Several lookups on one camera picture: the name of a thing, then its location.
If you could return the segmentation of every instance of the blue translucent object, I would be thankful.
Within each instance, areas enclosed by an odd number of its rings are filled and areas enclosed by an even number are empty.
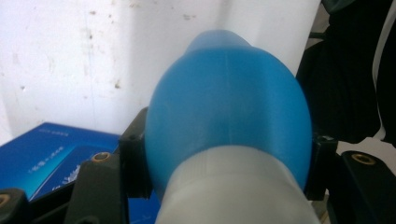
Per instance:
[[[234,33],[210,31],[164,74],[148,108],[147,160],[159,197],[184,160],[227,145],[275,156],[304,188],[311,123],[300,86],[273,55]]]

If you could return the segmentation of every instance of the blue cardboard box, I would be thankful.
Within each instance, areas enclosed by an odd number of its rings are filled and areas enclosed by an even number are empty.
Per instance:
[[[119,136],[43,123],[0,147],[0,189],[19,188],[29,200],[78,176],[79,165],[98,152],[113,152]],[[154,223],[160,208],[150,200],[129,199],[130,223]]]

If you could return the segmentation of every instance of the dirty white wall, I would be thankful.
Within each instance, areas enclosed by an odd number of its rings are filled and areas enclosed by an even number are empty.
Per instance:
[[[319,0],[2,0],[0,145],[57,122],[122,133],[194,37],[228,29],[295,73]]]

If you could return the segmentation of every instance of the white plastic cylinder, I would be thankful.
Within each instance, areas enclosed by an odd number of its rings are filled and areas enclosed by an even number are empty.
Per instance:
[[[256,148],[227,146],[200,152],[176,168],[156,223],[319,221],[282,162]]]

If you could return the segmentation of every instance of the brass nut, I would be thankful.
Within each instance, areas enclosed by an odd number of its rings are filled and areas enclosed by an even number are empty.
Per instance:
[[[0,208],[3,207],[10,198],[9,194],[0,194]]]
[[[363,154],[360,154],[360,153],[352,154],[352,159],[355,160],[355,161],[358,161],[360,163],[363,163],[365,165],[374,165],[374,164],[376,164],[376,161],[373,158],[371,158],[369,156],[366,156],[366,155],[363,155]]]
[[[111,154],[108,152],[99,152],[98,154],[94,155],[91,160],[94,162],[101,162],[107,160],[110,158],[110,156]]]

